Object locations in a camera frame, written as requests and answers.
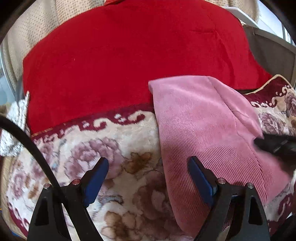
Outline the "pink corduroy jacket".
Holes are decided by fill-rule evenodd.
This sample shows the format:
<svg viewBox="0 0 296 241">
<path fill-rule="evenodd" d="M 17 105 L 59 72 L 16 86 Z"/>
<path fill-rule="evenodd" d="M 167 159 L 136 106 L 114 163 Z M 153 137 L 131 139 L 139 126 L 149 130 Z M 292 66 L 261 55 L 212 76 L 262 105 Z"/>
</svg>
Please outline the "pink corduroy jacket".
<svg viewBox="0 0 296 241">
<path fill-rule="evenodd" d="M 196 156 L 229 183 L 253 183 L 274 233 L 292 210 L 295 175 L 253 143 L 263 133 L 295 135 L 295 90 L 276 75 L 242 95 L 210 76 L 177 76 L 149 82 L 159 127 L 169 200 L 178 226 L 195 236 L 209 207 L 187 162 Z"/>
</svg>

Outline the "floral plush blanket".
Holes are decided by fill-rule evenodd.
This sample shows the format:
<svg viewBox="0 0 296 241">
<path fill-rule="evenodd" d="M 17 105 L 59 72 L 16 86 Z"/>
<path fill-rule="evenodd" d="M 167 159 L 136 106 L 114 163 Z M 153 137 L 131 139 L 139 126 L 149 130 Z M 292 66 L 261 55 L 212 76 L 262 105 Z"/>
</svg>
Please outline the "floral plush blanket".
<svg viewBox="0 0 296 241">
<path fill-rule="evenodd" d="M 109 172 L 88 212 L 104 240 L 191 240 L 169 200 L 154 104 L 71 121 L 34 142 L 61 185 L 101 157 Z"/>
</svg>

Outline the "white crackle-pattern pillow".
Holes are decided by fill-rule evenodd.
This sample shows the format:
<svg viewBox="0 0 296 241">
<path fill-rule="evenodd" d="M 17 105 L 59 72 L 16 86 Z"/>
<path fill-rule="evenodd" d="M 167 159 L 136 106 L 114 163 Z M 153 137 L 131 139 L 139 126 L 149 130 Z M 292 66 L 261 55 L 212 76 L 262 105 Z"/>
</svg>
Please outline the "white crackle-pattern pillow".
<svg viewBox="0 0 296 241">
<path fill-rule="evenodd" d="M 30 134 L 27 126 L 30 92 L 24 99 L 1 105 L 1 156 L 17 157 L 23 150 L 19 137 Z"/>
</svg>

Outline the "red quilt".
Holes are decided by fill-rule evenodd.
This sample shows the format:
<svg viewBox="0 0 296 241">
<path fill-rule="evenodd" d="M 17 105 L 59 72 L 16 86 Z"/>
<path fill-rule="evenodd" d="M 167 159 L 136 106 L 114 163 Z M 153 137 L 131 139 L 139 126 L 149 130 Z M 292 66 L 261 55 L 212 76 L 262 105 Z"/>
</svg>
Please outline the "red quilt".
<svg viewBox="0 0 296 241">
<path fill-rule="evenodd" d="M 271 75 L 241 22 L 207 1 L 117 1 L 82 13 L 38 42 L 23 61 L 32 133 L 94 113 L 150 104 L 151 80 L 215 77 L 253 90 Z"/>
</svg>

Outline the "beige dotted curtain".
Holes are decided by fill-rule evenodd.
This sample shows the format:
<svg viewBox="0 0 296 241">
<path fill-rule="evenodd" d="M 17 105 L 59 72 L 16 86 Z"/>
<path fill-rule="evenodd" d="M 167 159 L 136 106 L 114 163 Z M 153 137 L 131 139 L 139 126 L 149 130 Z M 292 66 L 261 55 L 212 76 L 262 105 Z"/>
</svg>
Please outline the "beige dotted curtain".
<svg viewBox="0 0 296 241">
<path fill-rule="evenodd" d="M 25 90 L 147 91 L 158 78 L 211 76 L 238 90 L 264 74 L 240 21 L 207 1 L 36 1 L 8 31 Z"/>
</svg>

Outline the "red pillow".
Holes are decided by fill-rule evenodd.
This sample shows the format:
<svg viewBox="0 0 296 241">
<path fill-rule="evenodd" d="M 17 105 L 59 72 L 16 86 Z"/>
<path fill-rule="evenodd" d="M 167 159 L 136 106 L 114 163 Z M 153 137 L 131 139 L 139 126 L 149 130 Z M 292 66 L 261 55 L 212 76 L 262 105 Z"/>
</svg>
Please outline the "red pillow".
<svg viewBox="0 0 296 241">
<path fill-rule="evenodd" d="M 107 5 L 110 5 L 110 4 L 118 4 L 120 2 L 122 2 L 124 0 L 106 0 L 104 5 L 107 6 Z"/>
</svg>

